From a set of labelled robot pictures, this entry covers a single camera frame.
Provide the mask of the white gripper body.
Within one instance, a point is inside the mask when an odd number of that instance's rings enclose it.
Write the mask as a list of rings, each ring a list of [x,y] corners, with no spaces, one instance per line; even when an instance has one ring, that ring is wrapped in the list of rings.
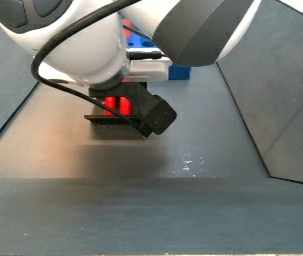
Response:
[[[164,82],[168,80],[171,60],[157,48],[128,50],[129,71],[124,82]]]

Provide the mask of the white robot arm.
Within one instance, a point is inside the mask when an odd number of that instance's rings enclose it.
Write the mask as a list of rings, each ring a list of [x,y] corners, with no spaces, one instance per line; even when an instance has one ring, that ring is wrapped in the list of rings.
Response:
[[[181,66],[219,61],[248,29],[262,0],[0,0],[0,27],[34,55],[50,38],[101,10],[103,17],[52,50],[45,63],[84,85],[131,73],[123,21]]]

